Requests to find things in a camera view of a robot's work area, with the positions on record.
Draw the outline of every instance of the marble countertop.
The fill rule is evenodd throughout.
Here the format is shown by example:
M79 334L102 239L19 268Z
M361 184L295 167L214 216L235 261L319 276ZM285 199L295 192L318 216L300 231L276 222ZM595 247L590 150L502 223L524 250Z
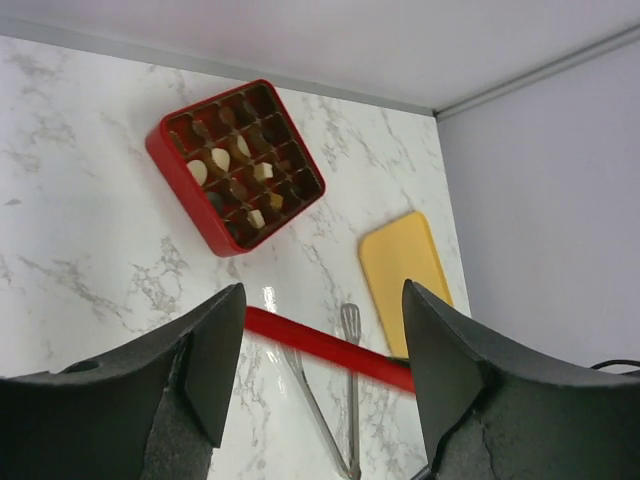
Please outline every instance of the marble countertop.
M327 194L256 251L211 253L144 148L168 112L241 82L0 37L0 375L65 366L243 282L248 302L387 354L357 257L367 232L429 219L455 306L469 306L434 119L279 89ZM305 359L346 453L346 374ZM425 462L415 399L360 383L363 478ZM245 335L211 477L338 478L280 347Z

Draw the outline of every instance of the white piece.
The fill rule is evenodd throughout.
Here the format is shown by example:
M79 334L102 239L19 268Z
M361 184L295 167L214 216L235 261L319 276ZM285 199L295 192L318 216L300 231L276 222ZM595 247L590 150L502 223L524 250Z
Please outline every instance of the white piece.
M247 214L247 218L249 219L249 223L253 226L253 228L261 229L264 227L264 217L262 216L262 212L260 210L251 210Z
M224 148L214 148L211 150L211 158L218 168L229 171L229 164L231 162L231 155Z
M259 182L267 178L273 178L273 165L266 162L256 165L253 167L253 176L256 177L256 180Z
M191 175L193 175L193 178L196 179L196 182L198 182L198 185L204 185L208 175L207 166L204 162L202 160L191 160L187 163L187 168L191 172Z
M249 150L249 145L247 145L247 141L244 139L242 135L238 135L238 150L245 157L251 157L251 150Z

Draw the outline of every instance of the wire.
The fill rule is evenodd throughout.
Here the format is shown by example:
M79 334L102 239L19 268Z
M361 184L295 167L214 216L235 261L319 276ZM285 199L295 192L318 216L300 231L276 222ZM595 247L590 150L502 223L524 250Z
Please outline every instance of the wire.
M638 360L607 360L606 362L596 363L593 367L593 370L600 370L601 368L610 367L612 365L628 365L630 367L638 367L640 368L640 361Z

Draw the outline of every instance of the yellow cutting board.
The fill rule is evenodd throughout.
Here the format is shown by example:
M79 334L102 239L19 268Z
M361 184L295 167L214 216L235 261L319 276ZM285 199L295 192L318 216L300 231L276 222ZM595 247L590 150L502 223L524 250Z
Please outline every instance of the yellow cutting board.
M429 223L413 212L360 242L360 262L391 354L408 358L402 320L402 288L411 279L453 305Z

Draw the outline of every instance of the silver utensil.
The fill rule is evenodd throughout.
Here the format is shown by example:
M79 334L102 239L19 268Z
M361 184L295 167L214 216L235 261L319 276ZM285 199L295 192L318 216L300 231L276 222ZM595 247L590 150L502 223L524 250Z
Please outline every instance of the silver utensil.
M358 345L362 336L358 306L353 303L344 303L340 307L340 319L347 342ZM358 375L353 372L349 372L347 402L349 406L349 470L351 478L357 480L362 475L360 470L360 412Z
M322 436L324 437L324 441L329 448L329 452L331 453L331 457L333 458L334 463L336 464L336 468L338 469L338 473L343 478L350 479L351 475L349 474L349 468L342 458L342 454L340 453L340 449L338 448L338 444L336 443L335 438L331 434L331 430L329 429L329 425L322 415L322 411L320 411L320 406L316 401L316 397L314 397L313 392L311 391L311 387L309 386L309 382L307 380L307 375L304 373L304 367L302 366L302 359L300 358L300 352L298 350L285 349L284 350L284 358L287 360L287 363L291 367L302 392L304 393L305 398L307 399L307 403L309 407L311 407L311 412L313 413L318 426L320 427L320 431L322 432Z

